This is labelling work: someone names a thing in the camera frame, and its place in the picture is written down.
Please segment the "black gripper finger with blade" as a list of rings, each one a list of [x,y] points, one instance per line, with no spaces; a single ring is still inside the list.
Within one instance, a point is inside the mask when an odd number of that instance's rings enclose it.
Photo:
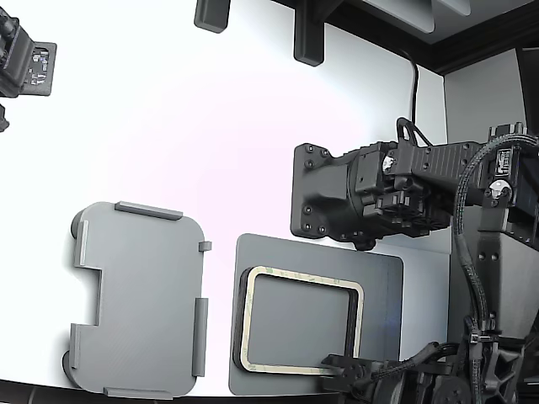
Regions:
[[[326,378],[342,378],[350,377],[350,366],[352,358],[350,356],[330,354],[321,362],[323,366],[323,377]]]

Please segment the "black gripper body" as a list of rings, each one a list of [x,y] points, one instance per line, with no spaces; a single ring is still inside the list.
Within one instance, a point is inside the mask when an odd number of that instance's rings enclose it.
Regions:
[[[425,381],[423,370],[412,368],[357,387],[354,386],[355,377],[351,366],[350,373],[350,377],[344,379],[347,390],[342,393],[343,403],[416,403],[418,385]]]

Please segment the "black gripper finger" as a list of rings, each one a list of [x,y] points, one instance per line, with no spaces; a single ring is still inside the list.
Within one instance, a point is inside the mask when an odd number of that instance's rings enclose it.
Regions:
[[[372,383],[372,374],[374,372],[373,365],[375,364],[374,361],[369,359],[356,359],[354,358],[354,362],[351,365],[351,370],[354,374],[354,382],[355,383]]]

